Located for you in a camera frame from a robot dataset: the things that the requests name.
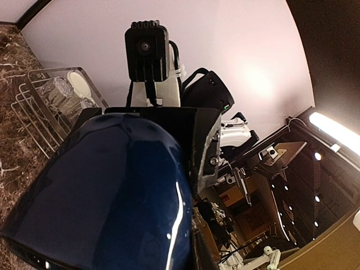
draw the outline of camera lens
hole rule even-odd
[[[148,52],[150,50],[150,44],[148,44],[147,42],[143,42],[141,43],[140,48],[142,51]]]

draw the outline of dish rack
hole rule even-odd
[[[38,89],[55,76],[66,77],[70,71],[79,73],[87,81],[91,97],[99,107],[103,109],[108,107],[107,102],[81,67],[29,71],[25,83],[19,85],[15,102],[11,104],[12,110],[22,125],[19,131],[26,130],[48,159],[68,136],[73,125],[65,115],[54,112],[45,105]]]

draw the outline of glass cup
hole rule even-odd
[[[77,120],[82,110],[97,107],[94,100],[87,97],[80,99],[80,101],[76,99],[75,102],[70,99],[68,104],[64,106],[65,110],[62,110],[62,114],[64,114],[71,123]]]
[[[67,79],[56,76],[44,84],[39,93],[44,103],[57,113],[73,97],[74,88]]]

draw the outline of dark blue robot shell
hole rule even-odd
[[[66,139],[1,235],[37,268],[183,269],[191,214],[178,143],[149,120],[111,113]]]

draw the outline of marble countertop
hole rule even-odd
[[[0,227],[47,159],[11,109],[26,73],[42,68],[14,25],[0,24]],[[32,269],[0,242],[0,269]]]

